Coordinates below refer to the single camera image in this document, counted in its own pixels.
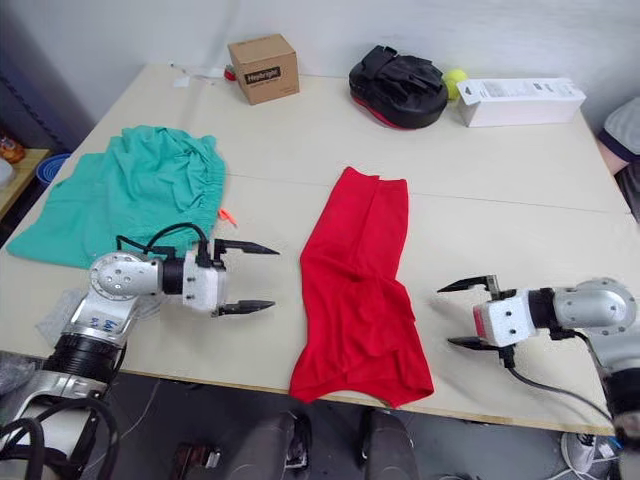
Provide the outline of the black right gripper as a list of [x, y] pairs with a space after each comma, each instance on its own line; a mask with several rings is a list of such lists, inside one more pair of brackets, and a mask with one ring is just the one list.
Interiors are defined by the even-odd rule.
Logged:
[[476, 286], [482, 286], [490, 295], [488, 302], [473, 307], [473, 317], [479, 337], [453, 337], [448, 338], [447, 341], [452, 345], [470, 350], [499, 350], [499, 347], [495, 346], [494, 321], [490, 310], [490, 303], [500, 299], [500, 289], [495, 275], [475, 276], [457, 280], [439, 289], [438, 293], [470, 290]]

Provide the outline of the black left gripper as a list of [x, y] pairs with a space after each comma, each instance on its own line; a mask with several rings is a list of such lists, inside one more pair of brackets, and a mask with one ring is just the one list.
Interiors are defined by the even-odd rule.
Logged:
[[225, 304], [228, 280], [221, 255], [226, 254], [230, 249], [247, 254], [279, 255], [279, 252], [254, 242], [216, 239], [215, 243], [211, 244], [200, 240], [194, 260], [195, 278], [193, 280], [193, 300], [197, 309], [219, 317], [251, 314], [274, 306], [274, 301], [267, 300], [240, 300]]

